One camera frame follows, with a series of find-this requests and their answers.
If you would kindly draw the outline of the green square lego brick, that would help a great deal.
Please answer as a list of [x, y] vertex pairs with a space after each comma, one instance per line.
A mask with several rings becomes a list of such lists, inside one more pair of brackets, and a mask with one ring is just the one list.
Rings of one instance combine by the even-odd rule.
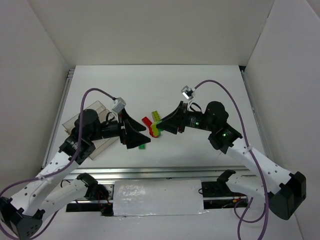
[[142, 144], [138, 147], [139, 150], [145, 150], [146, 149], [146, 144]]

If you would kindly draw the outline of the lime small lego brick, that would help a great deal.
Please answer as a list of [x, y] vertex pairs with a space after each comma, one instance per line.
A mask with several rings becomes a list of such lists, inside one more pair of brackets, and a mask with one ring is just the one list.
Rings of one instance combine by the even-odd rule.
[[153, 122], [151, 125], [151, 132], [154, 138], [158, 138], [161, 135], [161, 132], [157, 128], [157, 123], [158, 122], [156, 121], [156, 122]]

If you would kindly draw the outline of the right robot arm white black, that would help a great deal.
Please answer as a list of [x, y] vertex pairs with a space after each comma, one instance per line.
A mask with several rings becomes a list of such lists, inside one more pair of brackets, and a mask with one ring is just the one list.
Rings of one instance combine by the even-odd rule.
[[172, 134], [183, 133], [186, 127], [209, 131], [212, 147], [238, 160], [258, 179], [245, 180], [234, 170], [226, 170], [218, 181], [221, 187], [243, 193], [262, 201], [277, 217], [289, 220], [306, 199], [307, 180], [299, 171], [292, 173], [282, 168], [246, 142], [241, 133], [227, 122], [229, 114], [218, 101], [207, 104], [205, 112], [188, 110], [181, 101], [178, 107], [157, 123], [157, 128]]

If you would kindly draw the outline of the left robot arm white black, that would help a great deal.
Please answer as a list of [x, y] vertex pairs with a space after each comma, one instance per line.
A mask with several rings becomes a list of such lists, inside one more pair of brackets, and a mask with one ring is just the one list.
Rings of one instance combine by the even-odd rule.
[[55, 190], [96, 149], [94, 141], [119, 137], [127, 149], [149, 143], [142, 134], [146, 127], [122, 109], [118, 119], [101, 122], [94, 109], [85, 109], [74, 122], [71, 135], [44, 169], [11, 197], [0, 197], [0, 220], [15, 234], [15, 240], [33, 240], [43, 222], [59, 209], [79, 198], [107, 200], [109, 191], [88, 173], [81, 173], [68, 185]]

